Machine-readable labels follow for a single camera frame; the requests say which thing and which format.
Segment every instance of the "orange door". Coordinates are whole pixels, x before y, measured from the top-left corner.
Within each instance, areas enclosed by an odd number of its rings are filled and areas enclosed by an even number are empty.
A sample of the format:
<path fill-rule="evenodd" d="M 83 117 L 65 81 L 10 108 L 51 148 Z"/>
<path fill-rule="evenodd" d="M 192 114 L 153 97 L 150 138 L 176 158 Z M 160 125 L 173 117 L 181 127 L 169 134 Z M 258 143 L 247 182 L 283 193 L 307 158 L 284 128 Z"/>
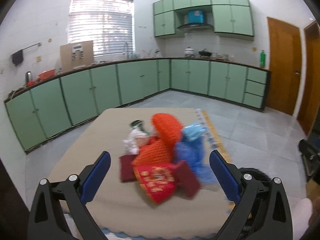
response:
<path fill-rule="evenodd" d="M 293 114 L 301 73 L 301 42 L 298 27 L 268 18 L 271 81 L 267 106 Z"/>
<path fill-rule="evenodd" d="M 298 121 L 306 135 L 316 119 L 320 100 L 320 34 L 317 23 L 305 29 L 307 72 Z"/>

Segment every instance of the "window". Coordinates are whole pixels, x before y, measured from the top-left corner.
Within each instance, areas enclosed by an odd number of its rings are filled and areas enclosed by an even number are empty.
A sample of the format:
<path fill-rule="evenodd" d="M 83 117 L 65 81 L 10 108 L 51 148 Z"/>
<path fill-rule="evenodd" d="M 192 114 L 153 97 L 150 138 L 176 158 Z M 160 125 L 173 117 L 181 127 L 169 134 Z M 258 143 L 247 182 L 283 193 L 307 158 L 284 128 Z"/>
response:
<path fill-rule="evenodd" d="M 95 56 L 133 52 L 133 12 L 133 0 L 72 0 L 68 42 L 93 40 Z"/>

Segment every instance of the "red gift bag with gold print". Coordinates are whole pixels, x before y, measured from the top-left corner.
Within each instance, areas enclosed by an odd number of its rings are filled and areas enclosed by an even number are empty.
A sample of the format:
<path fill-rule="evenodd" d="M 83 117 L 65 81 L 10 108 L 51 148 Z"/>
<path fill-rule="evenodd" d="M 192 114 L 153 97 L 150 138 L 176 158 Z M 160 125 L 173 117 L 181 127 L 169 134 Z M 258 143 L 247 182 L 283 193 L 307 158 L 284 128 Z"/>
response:
<path fill-rule="evenodd" d="M 134 173 L 142 189 L 154 203 L 161 203 L 175 192 L 173 168 L 174 164 L 171 163 L 134 167 Z"/>

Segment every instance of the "green bottle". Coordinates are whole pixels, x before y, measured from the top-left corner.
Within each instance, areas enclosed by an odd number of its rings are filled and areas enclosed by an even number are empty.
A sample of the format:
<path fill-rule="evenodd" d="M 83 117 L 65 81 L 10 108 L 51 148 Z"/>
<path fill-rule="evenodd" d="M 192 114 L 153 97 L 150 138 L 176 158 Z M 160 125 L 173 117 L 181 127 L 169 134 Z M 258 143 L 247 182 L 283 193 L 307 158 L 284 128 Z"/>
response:
<path fill-rule="evenodd" d="M 260 53 L 260 67 L 264 68 L 266 66 L 266 54 L 264 53 L 264 50 Z"/>

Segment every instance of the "range hood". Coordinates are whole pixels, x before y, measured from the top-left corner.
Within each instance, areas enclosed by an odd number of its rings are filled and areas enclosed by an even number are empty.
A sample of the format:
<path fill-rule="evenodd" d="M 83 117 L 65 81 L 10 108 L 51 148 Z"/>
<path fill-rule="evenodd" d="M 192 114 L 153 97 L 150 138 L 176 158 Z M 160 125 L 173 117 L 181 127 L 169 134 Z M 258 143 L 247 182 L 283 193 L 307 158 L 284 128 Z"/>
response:
<path fill-rule="evenodd" d="M 202 10 L 193 10 L 188 12 L 188 23 L 177 28 L 184 32 L 213 30 L 213 26 L 204 23 L 204 14 Z"/>

